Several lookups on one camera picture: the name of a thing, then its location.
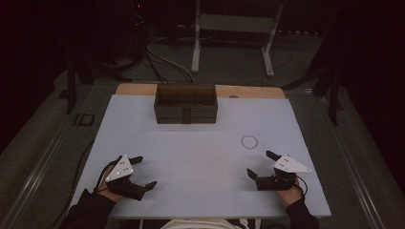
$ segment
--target floor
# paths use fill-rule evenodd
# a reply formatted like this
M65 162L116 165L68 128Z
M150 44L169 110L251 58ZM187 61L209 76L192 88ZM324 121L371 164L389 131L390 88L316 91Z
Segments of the floor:
M277 34L271 50L275 77L268 78L255 40L235 37L202 42L197 82L221 85L282 87L303 76L322 38ZM158 38L152 52L186 69L191 68L193 43ZM156 64L170 82L185 78L172 68ZM157 83L149 63L143 60L123 74L133 82ZM384 164L373 139L358 116L344 88L339 101L337 127L327 116L328 98L314 97L316 80L285 91L307 143L332 216L320 219L321 228L405 228L405 198ZM0 156L1 228L53 228L60 223L70 193L95 139L109 99L119 82L97 74L93 85L78 85L78 100L71 115L67 101L59 99L66 89L66 74L55 80L56 89L41 105ZM74 125L77 114L95 116L92 126ZM265 219L288 225L288 219ZM120 220L110 219L108 228Z

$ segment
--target robotic hand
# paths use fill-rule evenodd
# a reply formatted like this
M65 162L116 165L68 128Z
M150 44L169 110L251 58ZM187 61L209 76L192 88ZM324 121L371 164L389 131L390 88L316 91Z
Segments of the robotic hand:
M274 172L271 177L258 177L253 171L247 169L247 175L256 181L257 190L283 191L295 185L296 173L311 173L312 170L289 156L278 156L271 151L266 155L275 160Z
M147 191L155 188L156 184L158 183L157 181L154 181L142 187L131 182L129 177L131 176L131 174L134 173L132 165L141 163L142 161L142 156L137 156L134 158L128 158L128 156L120 156L117 160L110 162L101 173L95 191L107 168L111 165L114 165L115 167L113 168L111 173L105 178L109 191L117 195L141 201L143 195Z

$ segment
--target white tabletop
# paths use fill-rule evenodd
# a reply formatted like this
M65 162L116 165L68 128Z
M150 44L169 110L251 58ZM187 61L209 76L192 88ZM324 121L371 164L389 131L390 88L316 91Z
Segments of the white tabletop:
M215 124L157 124L152 95L113 95L72 204L91 191L104 166L118 156L143 156L131 180L157 180L142 201L121 200L110 217L121 219L272 218L285 208L274 192L257 191L246 168L274 174L266 150L290 155L312 169L299 174L309 186L306 204L330 216L318 175L287 99L218 98ZM241 143L257 139L254 149Z

